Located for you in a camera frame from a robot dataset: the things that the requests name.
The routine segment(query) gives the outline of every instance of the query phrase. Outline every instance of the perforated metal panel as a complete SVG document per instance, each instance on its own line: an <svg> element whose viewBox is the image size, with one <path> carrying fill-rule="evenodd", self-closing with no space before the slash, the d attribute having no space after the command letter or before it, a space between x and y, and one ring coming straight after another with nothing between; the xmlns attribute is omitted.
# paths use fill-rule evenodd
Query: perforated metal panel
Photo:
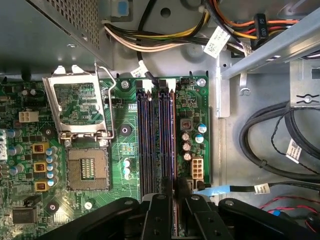
<svg viewBox="0 0 320 240"><path fill-rule="evenodd" d="M98 0L47 0L97 49L99 43Z"/></svg>

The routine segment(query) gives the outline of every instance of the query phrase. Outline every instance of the orange wire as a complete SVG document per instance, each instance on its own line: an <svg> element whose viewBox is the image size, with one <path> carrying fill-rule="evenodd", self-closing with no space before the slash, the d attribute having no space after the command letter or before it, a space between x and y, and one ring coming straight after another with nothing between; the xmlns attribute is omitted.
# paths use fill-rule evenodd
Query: orange wire
<svg viewBox="0 0 320 240"><path fill-rule="evenodd" d="M249 26L251 24L254 24L255 22L254 21L247 21L247 22L244 22L244 23L234 23L230 20L228 20L224 15L223 13L220 11L220 9L218 8L218 3L217 3L217 0L211 0L213 2L213 5L216 9L216 11L218 12L218 14L220 15L220 17L229 25L232 25L234 27L246 27L246 26ZM296 24L298 23L299 21L298 20L270 20L268 21L269 24Z"/></svg>

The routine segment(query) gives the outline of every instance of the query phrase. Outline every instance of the motherboard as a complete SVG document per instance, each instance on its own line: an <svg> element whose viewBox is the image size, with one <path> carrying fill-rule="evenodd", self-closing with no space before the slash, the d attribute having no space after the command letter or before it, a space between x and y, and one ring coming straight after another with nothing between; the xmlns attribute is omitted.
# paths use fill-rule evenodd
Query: motherboard
<svg viewBox="0 0 320 240"><path fill-rule="evenodd" d="M111 90L100 79L98 91L66 82L52 92L45 80L2 81L0 239L36 239L116 199L141 201L165 176L186 177L191 190L210 182L208 78L146 81L119 78ZM106 132L63 131L92 125Z"/></svg>

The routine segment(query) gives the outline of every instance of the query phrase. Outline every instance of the red wire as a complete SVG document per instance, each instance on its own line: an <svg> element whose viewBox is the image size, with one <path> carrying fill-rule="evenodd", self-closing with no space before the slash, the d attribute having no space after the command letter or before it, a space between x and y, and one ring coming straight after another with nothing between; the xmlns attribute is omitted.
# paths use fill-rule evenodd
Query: red wire
<svg viewBox="0 0 320 240"><path fill-rule="evenodd" d="M311 202L311 203L320 204L320 201L312 200L312 199L305 198L305 197L302 197L302 196L277 196L274 199L272 199L272 200L268 201L267 203L265 203L264 205L262 205L260 208L263 209L263 208L269 206L270 204L272 204L275 201L278 201L280 199L299 199L299 200L305 200L305 201L308 201L308 202Z"/></svg>
<svg viewBox="0 0 320 240"><path fill-rule="evenodd" d="M271 27L269 27L268 29L269 29L269 31L273 31L273 30L281 30L281 29L283 29L284 27L283 26L271 26ZM256 29L255 28L253 28L253 29L251 29L251 30L249 30L249 31L245 31L245 32L241 32L242 34L252 34L252 33L254 33L256 31Z"/></svg>
<svg viewBox="0 0 320 240"><path fill-rule="evenodd" d="M297 206L279 206L275 209L271 209L268 211L268 213L271 213L275 210L295 210L295 209L308 209L314 213L318 213L317 210L315 210L314 208L310 207L310 206L306 206L306 205L297 205Z"/></svg>
<svg viewBox="0 0 320 240"><path fill-rule="evenodd" d="M316 230L314 230L314 229L313 229L313 227L312 227L312 226L310 226L310 224L308 223L308 221L307 221L307 220L306 220L304 223L305 223L305 225L306 225L309 229L311 229L311 231L312 231L312 232L314 232L314 233L316 233L316 232L317 232Z"/></svg>

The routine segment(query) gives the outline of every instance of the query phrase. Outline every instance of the white power connector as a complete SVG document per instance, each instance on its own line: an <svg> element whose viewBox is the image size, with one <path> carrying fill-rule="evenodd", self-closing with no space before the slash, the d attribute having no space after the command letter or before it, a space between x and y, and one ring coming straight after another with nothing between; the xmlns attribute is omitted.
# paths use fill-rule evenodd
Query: white power connector
<svg viewBox="0 0 320 240"><path fill-rule="evenodd" d="M39 122L39 112L38 111L20 111L19 122L20 123Z"/></svg>

